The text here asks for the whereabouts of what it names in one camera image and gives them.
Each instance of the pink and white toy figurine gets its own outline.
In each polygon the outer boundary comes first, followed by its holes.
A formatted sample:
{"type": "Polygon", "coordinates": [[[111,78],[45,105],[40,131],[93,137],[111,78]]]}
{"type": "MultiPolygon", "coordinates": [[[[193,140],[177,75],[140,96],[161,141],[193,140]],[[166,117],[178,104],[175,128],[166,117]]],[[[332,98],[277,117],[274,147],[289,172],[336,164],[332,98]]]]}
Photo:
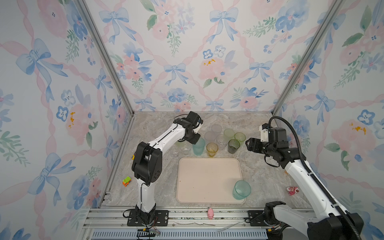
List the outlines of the pink and white toy figurine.
{"type": "Polygon", "coordinates": [[[214,210],[212,208],[208,209],[208,218],[213,219],[214,218],[214,210]]]}
{"type": "Polygon", "coordinates": [[[290,196],[294,195],[295,193],[298,193],[299,192],[299,188],[298,187],[287,187],[287,191],[288,191],[288,194],[290,196]]]}

